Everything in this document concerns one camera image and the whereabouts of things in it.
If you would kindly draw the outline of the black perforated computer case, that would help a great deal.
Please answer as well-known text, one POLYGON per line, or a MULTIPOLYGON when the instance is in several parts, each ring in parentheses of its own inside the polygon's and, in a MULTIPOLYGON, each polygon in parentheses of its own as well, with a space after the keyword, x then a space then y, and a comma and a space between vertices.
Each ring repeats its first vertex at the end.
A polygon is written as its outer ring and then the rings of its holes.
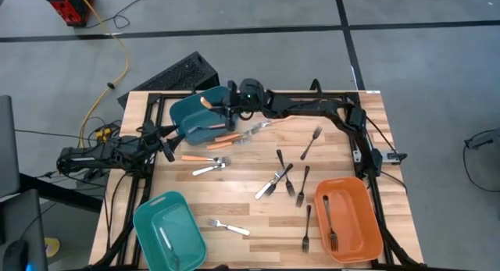
POLYGON ((220 85, 216 70, 193 52, 132 91, 204 91, 220 85))

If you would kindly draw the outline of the red black equipment box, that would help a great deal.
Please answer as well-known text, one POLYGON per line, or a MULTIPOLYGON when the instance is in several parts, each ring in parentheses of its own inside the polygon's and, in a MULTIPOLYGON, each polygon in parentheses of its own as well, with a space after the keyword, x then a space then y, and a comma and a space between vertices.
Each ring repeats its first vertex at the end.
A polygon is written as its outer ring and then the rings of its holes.
POLYGON ((85 27, 90 9, 84 0, 46 0, 62 17, 69 27, 85 27))

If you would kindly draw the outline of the orange-handled silver fork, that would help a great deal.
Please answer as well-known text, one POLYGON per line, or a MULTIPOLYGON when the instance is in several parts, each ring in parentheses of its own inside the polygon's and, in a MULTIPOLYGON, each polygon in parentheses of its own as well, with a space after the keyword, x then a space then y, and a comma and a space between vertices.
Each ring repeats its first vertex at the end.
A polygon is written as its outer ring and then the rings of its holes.
POLYGON ((191 133, 194 133, 197 130, 218 130, 218 129, 224 129, 224 128, 225 128, 225 124, 224 123, 216 124, 216 125, 210 125, 210 126, 205 126, 205 127, 196 126, 196 127, 192 127, 191 129, 189 129, 187 131, 187 133, 191 134, 191 133))
POLYGON ((216 149, 230 147, 232 145, 247 144, 251 141, 252 141, 252 139, 250 137, 234 137, 234 138, 230 138, 228 140, 217 141, 217 142, 213 142, 211 144, 208 144, 206 146, 206 149, 209 151, 212 151, 212 150, 216 150, 216 149))
POLYGON ((202 156, 193 156, 193 155, 182 155, 180 157, 183 161, 189 161, 189 162, 205 162, 205 161, 210 161, 210 162, 215 162, 215 163, 230 163, 230 158, 228 157, 215 157, 215 158, 210 158, 210 157, 202 157, 202 156))
POLYGON ((223 142, 223 141, 229 141, 229 140, 235 139, 235 138, 248 137, 248 136, 252 136, 253 134, 255 134, 258 131, 259 131, 259 129, 257 127, 255 127, 255 128, 252 128, 251 130, 247 130, 243 133, 228 134, 228 135, 216 137, 214 139, 214 141, 215 142, 223 142))
POLYGON ((252 136, 252 135, 258 133, 262 128, 269 127, 271 125, 278 124, 278 123, 283 123, 283 122, 286 122, 286 121, 291 120, 293 118, 294 118, 293 116, 289 116, 289 117, 286 117, 283 119, 271 119, 271 120, 267 120, 267 121, 264 121, 261 123, 257 123, 250 130, 245 131, 245 134, 248 136, 252 136))
POLYGON ((224 101, 210 102, 205 97, 200 97, 200 103, 211 112, 225 112, 227 109, 224 101))

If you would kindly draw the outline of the dark teal plastic bin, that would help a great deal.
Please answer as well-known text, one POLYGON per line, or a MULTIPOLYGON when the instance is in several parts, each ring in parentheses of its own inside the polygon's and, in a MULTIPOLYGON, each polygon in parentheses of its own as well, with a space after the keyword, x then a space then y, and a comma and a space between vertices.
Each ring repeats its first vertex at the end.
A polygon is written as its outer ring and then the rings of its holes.
POLYGON ((198 145, 212 141, 215 137, 229 133, 229 130, 197 130, 188 134, 188 130, 196 126, 210 126, 226 122, 226 117, 206 109, 200 103, 200 97, 205 97, 210 102, 224 100, 230 94, 227 87, 212 87, 200 94, 193 94, 176 103, 170 108, 170 117, 174 125, 178 126, 177 133, 184 134, 184 140, 189 145, 198 145))

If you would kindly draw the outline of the black computer mouse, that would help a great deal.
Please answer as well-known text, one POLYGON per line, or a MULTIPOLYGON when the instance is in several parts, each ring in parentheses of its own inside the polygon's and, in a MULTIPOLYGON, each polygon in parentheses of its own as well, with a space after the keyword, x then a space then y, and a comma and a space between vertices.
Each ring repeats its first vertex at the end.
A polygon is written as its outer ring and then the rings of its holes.
POLYGON ((10 243, 3 256, 3 271, 26 271, 28 266, 28 244, 25 240, 10 243))

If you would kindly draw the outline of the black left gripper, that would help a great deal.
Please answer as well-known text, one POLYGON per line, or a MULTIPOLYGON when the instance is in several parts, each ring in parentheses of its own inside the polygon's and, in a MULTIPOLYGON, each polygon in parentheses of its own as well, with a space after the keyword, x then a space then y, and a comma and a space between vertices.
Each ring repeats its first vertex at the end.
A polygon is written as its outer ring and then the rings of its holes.
POLYGON ((176 125, 156 126, 151 120, 148 120, 137 128, 137 131, 141 133, 139 148, 148 152, 160 151, 169 162, 172 162, 172 152, 175 152, 185 135, 180 134, 169 140, 165 140, 165 137, 177 129, 176 125))

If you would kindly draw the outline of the turquoise green plastic bin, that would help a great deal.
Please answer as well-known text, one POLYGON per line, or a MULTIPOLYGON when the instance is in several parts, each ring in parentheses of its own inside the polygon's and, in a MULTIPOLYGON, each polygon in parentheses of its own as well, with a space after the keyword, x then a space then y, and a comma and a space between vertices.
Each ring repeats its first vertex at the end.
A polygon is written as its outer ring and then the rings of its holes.
POLYGON ((195 271, 205 261, 205 241, 181 193, 167 191, 140 205, 133 224, 150 271, 195 271), (166 231, 180 265, 167 248, 160 227, 166 231))

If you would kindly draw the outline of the black metal fork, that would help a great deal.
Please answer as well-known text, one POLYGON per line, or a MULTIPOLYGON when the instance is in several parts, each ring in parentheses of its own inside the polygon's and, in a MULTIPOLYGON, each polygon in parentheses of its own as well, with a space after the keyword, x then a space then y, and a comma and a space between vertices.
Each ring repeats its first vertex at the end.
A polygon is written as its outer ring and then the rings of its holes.
MULTIPOLYGON (((285 169, 284 159, 282 156, 282 151, 280 149, 277 149, 277 156, 278 156, 278 159, 280 160, 280 164, 282 165, 282 168, 285 169)), ((295 196, 295 189, 293 188, 292 182, 289 180, 287 174, 285 174, 284 176, 286 178, 285 184, 286 184, 287 192, 291 197, 294 197, 295 196)))
POLYGON ((331 251, 337 251, 338 250, 338 236, 333 228, 333 223, 332 223, 331 214, 330 214, 330 201, 326 195, 324 195, 322 197, 322 199, 323 199, 323 206, 324 206, 325 212, 327 214, 327 222, 328 222, 329 229, 330 229, 330 232, 329 232, 330 249, 331 249, 331 251))
POLYGON ((292 163, 287 165, 287 167, 281 172, 281 174, 278 175, 278 178, 275 179, 275 181, 273 181, 271 185, 266 189, 265 195, 270 196, 276 190, 277 183, 293 168, 293 166, 294 165, 292 163))
POLYGON ((304 188, 305 188, 305 182, 306 182, 307 177, 309 175, 309 171, 310 171, 310 166, 306 166, 305 171, 304 171, 304 177, 302 180, 301 190, 299 191, 299 193, 297 195, 296 204, 295 204, 295 206, 298 208, 300 208, 302 206, 302 203, 304 202, 304 199, 305 199, 304 188))
POLYGON ((306 225, 305 225, 305 236, 302 238, 302 251, 304 253, 309 252, 309 222, 311 216, 312 206, 306 206, 306 225))

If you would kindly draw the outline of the dark grey panel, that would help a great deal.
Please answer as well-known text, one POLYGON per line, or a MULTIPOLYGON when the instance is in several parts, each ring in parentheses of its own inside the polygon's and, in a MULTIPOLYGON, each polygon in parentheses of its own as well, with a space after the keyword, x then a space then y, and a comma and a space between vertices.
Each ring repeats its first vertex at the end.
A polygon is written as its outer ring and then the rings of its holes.
POLYGON ((20 188, 12 99, 0 95, 0 198, 20 188))

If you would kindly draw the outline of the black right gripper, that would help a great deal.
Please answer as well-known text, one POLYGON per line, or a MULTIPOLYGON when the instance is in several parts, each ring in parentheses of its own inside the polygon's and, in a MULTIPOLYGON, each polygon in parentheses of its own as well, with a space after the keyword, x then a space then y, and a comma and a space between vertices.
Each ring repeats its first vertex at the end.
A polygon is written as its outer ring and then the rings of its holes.
POLYGON ((230 89, 229 104, 237 105, 237 112, 230 107, 226 108, 225 126, 230 132, 235 131, 237 117, 251 119, 254 112, 261 112, 265 117, 270 115, 267 108, 270 94, 259 81, 252 78, 243 79, 239 87, 239 103, 238 86, 233 80, 228 81, 228 88, 230 89))

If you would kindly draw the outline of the orange plastic bin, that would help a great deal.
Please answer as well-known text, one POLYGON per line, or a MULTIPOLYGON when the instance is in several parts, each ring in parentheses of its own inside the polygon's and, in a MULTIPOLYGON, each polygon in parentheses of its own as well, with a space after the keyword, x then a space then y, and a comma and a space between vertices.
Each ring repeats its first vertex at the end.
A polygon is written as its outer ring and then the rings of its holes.
POLYGON ((321 181, 314 203, 325 252, 341 264, 378 259, 384 244, 366 185, 356 177, 321 181), (338 250, 331 251, 329 225, 322 197, 330 201, 330 214, 338 238, 338 250))

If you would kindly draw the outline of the black floor beam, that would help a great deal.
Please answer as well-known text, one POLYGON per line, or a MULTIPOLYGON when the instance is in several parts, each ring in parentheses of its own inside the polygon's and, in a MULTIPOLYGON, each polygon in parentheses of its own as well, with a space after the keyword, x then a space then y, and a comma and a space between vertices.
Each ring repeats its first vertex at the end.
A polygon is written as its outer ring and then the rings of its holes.
POLYGON ((50 184, 43 180, 21 173, 19 192, 31 189, 37 190, 41 198, 48 199, 50 201, 63 203, 65 205, 78 209, 84 209, 89 212, 101 212, 102 201, 100 199, 82 194, 78 191, 50 184))

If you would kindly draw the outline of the white-handled silver fork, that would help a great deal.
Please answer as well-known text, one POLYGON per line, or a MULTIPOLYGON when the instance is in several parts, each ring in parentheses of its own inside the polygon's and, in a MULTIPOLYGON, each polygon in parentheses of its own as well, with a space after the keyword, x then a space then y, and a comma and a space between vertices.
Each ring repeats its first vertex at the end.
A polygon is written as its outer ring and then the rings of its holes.
POLYGON ((275 172, 274 174, 274 178, 272 180, 270 180, 263 188, 261 188, 256 194, 255 194, 255 199, 259 200, 263 195, 265 195, 265 191, 266 189, 271 185, 271 183, 273 181, 275 181, 275 179, 278 178, 278 175, 281 174, 283 170, 280 170, 280 171, 277 171, 275 172))
POLYGON ((167 246, 167 248, 168 248, 168 249, 170 250, 170 252, 172 253, 175 263, 176 263, 177 265, 180 265, 180 258, 179 258, 179 256, 177 255, 177 253, 174 251, 173 245, 172 245, 172 243, 171 243, 171 241, 170 241, 170 239, 169 239, 169 237, 168 237, 168 235, 167 235, 166 231, 164 230, 164 228, 163 228, 163 227, 160 227, 160 228, 159 228, 159 231, 160 231, 160 233, 162 234, 162 237, 163 237, 164 241, 166 242, 166 246, 167 246))
POLYGON ((199 176, 199 175, 202 175, 203 173, 207 173, 207 172, 210 172, 210 171, 213 171, 216 169, 224 169, 224 168, 228 167, 229 165, 230 165, 230 162, 222 162, 222 163, 217 164, 215 166, 208 166, 208 167, 205 167, 202 169, 197 169, 197 170, 192 172, 192 175, 199 176))
POLYGON ((216 219, 209 219, 208 220, 208 224, 210 226, 224 228, 226 230, 230 230, 232 232, 235 232, 237 234, 241 234, 241 235, 244 235, 244 236, 249 236, 250 235, 250 231, 249 230, 246 230, 244 228, 237 227, 237 226, 231 226, 231 225, 228 225, 228 224, 223 224, 219 220, 216 220, 216 219))

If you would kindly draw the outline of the yellow floor sticker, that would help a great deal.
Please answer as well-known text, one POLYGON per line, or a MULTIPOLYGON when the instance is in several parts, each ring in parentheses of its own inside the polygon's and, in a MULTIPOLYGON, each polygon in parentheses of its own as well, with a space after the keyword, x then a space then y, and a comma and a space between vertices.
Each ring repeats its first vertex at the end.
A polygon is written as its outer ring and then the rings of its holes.
POLYGON ((45 237, 45 254, 48 259, 57 255, 60 249, 60 241, 55 237, 45 237))

